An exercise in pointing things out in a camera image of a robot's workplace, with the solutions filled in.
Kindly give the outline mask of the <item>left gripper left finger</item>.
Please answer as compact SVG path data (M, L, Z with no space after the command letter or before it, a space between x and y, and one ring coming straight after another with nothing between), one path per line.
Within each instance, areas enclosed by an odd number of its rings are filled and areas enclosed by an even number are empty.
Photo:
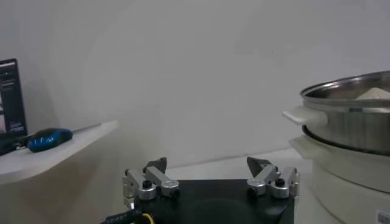
M168 177L167 158L149 161L142 169L126 169L122 175L123 204L132 208L136 201L150 202L158 197L176 199L180 195L178 180Z

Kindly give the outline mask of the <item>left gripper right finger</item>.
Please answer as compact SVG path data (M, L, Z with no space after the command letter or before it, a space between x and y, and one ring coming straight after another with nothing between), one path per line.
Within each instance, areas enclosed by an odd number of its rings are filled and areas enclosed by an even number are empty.
M300 188L300 173L295 167L280 170L266 159L247 157L248 168L252 174L247 183L250 198L270 194L277 199L297 197Z

